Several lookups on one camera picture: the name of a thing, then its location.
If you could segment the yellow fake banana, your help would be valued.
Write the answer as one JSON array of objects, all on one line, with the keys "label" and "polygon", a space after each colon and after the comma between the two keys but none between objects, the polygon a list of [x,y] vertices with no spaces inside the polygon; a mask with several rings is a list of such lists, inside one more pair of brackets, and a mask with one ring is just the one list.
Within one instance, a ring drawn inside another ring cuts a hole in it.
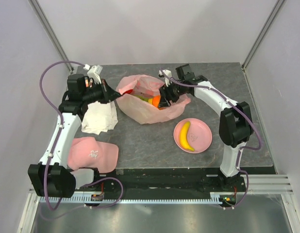
[{"label": "yellow fake banana", "polygon": [[189,151],[195,151],[194,148],[188,143],[188,139],[187,139],[187,135],[188,135],[190,126],[191,126],[190,121],[187,121],[184,123],[184,125],[182,126],[182,128],[180,130],[179,142],[183,149],[189,150]]}]

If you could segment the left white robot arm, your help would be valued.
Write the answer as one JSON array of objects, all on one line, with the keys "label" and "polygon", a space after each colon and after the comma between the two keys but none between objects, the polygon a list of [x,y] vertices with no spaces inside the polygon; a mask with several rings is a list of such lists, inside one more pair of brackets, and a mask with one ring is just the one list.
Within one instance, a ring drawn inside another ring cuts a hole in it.
[{"label": "left white robot arm", "polygon": [[58,119],[50,143],[39,162],[28,168],[29,178],[39,197],[70,198],[82,186],[91,191],[100,188],[101,179],[89,166],[71,172],[72,168],[67,164],[68,154],[88,105],[95,102],[108,104],[120,96],[98,74],[68,76],[67,91],[61,104],[55,108]]}]

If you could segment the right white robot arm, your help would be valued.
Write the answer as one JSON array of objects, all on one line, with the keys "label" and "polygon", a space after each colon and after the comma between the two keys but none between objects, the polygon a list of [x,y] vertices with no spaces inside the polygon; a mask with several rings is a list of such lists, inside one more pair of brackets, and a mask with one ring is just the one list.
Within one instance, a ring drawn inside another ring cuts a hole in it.
[{"label": "right white robot arm", "polygon": [[211,107],[219,116],[219,136],[224,143],[223,159],[217,177],[218,188],[230,190],[240,177],[240,159],[243,149],[253,133],[251,111],[246,102],[237,102],[217,90],[202,75],[195,75],[189,64],[176,68],[178,79],[170,70],[160,70],[158,76],[165,79],[160,87],[160,107],[168,107],[181,95],[190,94]]}]

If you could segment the green fake pear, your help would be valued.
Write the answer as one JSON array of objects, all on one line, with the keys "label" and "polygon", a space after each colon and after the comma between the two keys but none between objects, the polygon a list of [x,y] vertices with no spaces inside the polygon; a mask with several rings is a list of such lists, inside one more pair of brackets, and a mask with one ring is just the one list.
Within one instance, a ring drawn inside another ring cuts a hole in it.
[{"label": "green fake pear", "polygon": [[142,101],[148,102],[148,98],[146,98],[146,97],[138,96],[138,95],[135,95],[135,97],[141,99]]}]

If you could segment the pink plastic bag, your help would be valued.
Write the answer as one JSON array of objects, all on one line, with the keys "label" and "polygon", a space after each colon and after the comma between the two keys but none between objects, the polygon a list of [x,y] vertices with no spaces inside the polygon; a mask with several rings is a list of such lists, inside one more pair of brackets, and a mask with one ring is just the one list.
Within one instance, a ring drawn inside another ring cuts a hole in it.
[{"label": "pink plastic bag", "polygon": [[[190,97],[182,95],[170,107],[158,109],[148,102],[142,101],[135,95],[153,98],[160,95],[159,88],[165,83],[148,75],[131,75],[124,77],[117,85],[116,91],[123,94],[117,99],[120,110],[139,124],[153,124],[169,121],[179,117],[191,102]],[[133,89],[131,94],[124,94]]]}]

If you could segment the fake orange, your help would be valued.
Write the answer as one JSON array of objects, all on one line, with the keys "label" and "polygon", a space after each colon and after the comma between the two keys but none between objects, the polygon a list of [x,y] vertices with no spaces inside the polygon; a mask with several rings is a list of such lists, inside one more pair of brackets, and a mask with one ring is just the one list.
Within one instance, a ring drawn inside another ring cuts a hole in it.
[{"label": "fake orange", "polygon": [[156,108],[159,108],[159,104],[160,104],[160,100],[161,100],[161,96],[158,95],[158,96],[155,96],[152,98],[152,105]]}]

